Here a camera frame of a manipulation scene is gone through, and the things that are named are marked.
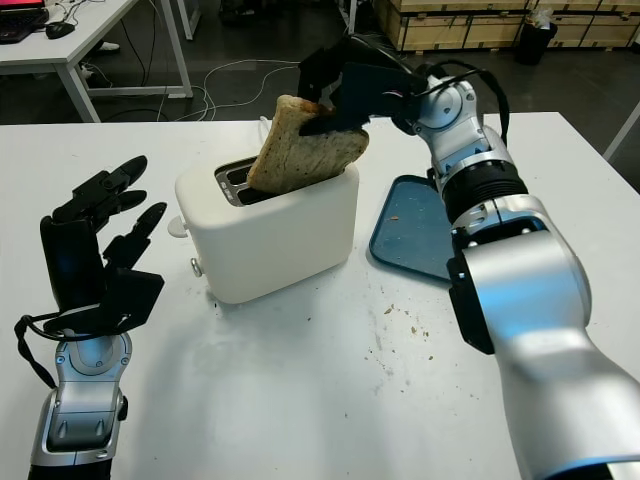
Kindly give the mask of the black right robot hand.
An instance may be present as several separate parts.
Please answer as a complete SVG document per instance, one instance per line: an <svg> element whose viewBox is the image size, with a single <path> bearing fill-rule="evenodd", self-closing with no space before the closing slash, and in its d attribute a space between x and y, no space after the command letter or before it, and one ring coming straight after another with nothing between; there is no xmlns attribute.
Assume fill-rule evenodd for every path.
<svg viewBox="0 0 640 480"><path fill-rule="evenodd" d="M302 137L355 131L372 116L388 117L413 136L419 113L414 93L421 80L394 53L374 41L353 34L331 48L321 48L299 64L298 96L317 103L332 84L333 110L307 121Z"/></svg>

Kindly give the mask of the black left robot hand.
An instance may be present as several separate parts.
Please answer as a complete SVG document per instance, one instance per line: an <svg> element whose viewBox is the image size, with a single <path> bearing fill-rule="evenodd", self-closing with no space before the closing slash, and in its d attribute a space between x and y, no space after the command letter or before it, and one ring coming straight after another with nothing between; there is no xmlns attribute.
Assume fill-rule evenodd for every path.
<svg viewBox="0 0 640 480"><path fill-rule="evenodd" d="M72 197L40 221L40 235L54 298L61 311L100 306L108 317L148 315L164 280L134 269L167 204L145 210L126 234L105 250L97 234L110 218L142 204L147 193L131 186L147 168L145 156L102 170L72 190Z"/></svg>

